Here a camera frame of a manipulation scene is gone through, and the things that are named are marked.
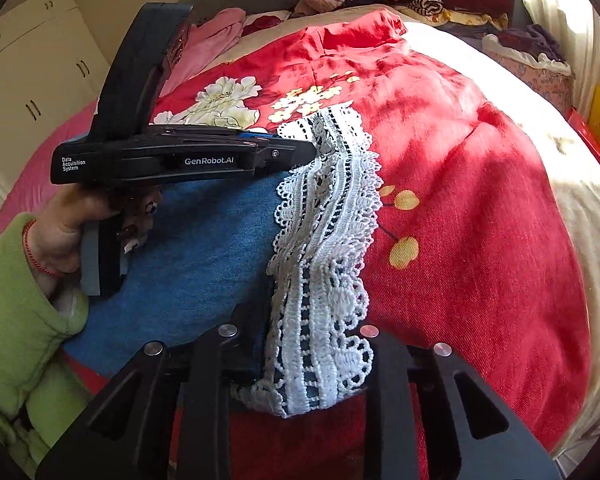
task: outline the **white cabinet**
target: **white cabinet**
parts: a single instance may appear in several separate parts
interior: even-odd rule
[[[73,0],[27,0],[0,17],[0,189],[98,97],[108,71]]]
[[[109,73],[109,63],[91,36],[80,10],[72,9],[59,16],[58,29],[66,51],[77,66],[76,70],[86,79],[93,93],[100,95],[104,79]]]
[[[27,0],[0,16],[0,52],[41,23],[75,9],[74,0]]]

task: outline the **white bedsheet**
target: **white bedsheet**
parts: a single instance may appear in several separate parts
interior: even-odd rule
[[[207,68],[239,59],[304,27],[351,22],[377,9],[390,10],[402,18],[408,28],[404,38],[411,48],[473,79],[484,95],[525,131],[546,168],[582,269],[592,343],[587,398],[577,420],[553,450],[555,456],[600,418],[600,165],[560,113],[512,73],[464,41],[381,5],[297,18],[255,32]]]

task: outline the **hand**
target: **hand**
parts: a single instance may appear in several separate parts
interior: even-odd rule
[[[153,227],[151,213],[160,200],[160,191],[153,188],[144,190],[144,196],[126,197],[114,205],[119,207],[115,209],[110,195],[103,190],[77,184],[62,186],[31,226],[29,249],[45,269],[71,274],[80,269],[80,237],[85,222],[104,220],[124,211],[123,227],[129,238],[122,243],[135,248],[144,243]]]

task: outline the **white lace trim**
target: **white lace trim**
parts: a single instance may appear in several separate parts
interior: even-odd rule
[[[364,339],[346,336],[369,303],[359,273],[381,207],[378,155],[350,102],[292,123],[278,134],[311,140],[318,157],[278,187],[280,232],[267,272],[275,277],[262,380],[234,393],[283,417],[329,408],[371,372]]]

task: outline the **green clothing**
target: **green clothing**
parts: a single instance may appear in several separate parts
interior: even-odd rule
[[[63,340],[80,332],[88,300],[69,291],[66,314],[38,288],[22,248],[22,231],[32,216],[18,215],[0,236],[0,441],[33,477],[35,469],[91,400],[57,355]],[[26,404],[33,430],[19,421]]]

